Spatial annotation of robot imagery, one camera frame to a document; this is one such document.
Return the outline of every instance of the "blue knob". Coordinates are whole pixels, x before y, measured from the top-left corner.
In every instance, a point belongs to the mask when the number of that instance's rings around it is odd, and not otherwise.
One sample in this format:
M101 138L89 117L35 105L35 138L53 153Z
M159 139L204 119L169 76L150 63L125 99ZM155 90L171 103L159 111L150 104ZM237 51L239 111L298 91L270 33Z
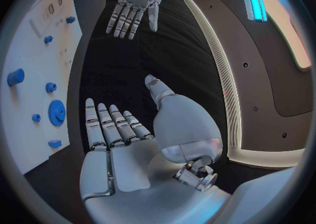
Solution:
M47 93L51 93L57 90L57 85L55 83L47 83L45 88Z
M24 70L18 69L8 75L7 82L9 86L22 83L24 80Z
M48 36L48 37L45 37L45 38L44 38L45 44L47 44L47 43L49 43L49 42L52 42L52 40L53 40L53 37L51 37L51 36Z
M62 142L60 140L49 141L48 145L53 149L57 149L62 145Z
M34 115L32 116L32 120L33 120L34 122L39 122L39 121L41 121L41 116L40 116L39 114L34 114Z
M75 20L76 20L75 17L68 17L68 18L66 18L66 22L67 22L68 24L71 24L71 23L75 22Z
M66 110L62 101L54 100L51 102L50 107L48 108L48 117L51 123L55 126L60 126L64 123Z

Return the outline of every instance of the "robotic hand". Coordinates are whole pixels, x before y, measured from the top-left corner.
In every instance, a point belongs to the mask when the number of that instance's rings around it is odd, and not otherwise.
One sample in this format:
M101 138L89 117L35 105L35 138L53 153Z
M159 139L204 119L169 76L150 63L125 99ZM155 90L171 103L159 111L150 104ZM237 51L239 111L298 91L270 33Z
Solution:
M172 163L186 163L176 174L177 180L200 191L209 189L215 183L217 174L213 174L208 165L220 157L223 147L216 123L199 104L185 96L174 94L166 84L153 76L148 75L145 84L159 111L154 119L156 143L153 144L157 152L160 151ZM97 108L105 140L94 102L92 99L86 100L86 128L91 150L110 150L112 154L126 151L124 153L128 154L129 151L139 151L146 145L140 141L155 138L130 112L125 111L122 115L115 105L111 105L108 111L103 103ZM151 159L142 166L147 167Z
M118 20L114 37L120 36L120 38L124 38L129 26L132 25L129 35L129 39L132 40L147 8L149 13L150 29L156 32L158 28L158 11L160 2L161 0L118 0L118 4L116 5L108 23L106 33L109 34L111 32Z

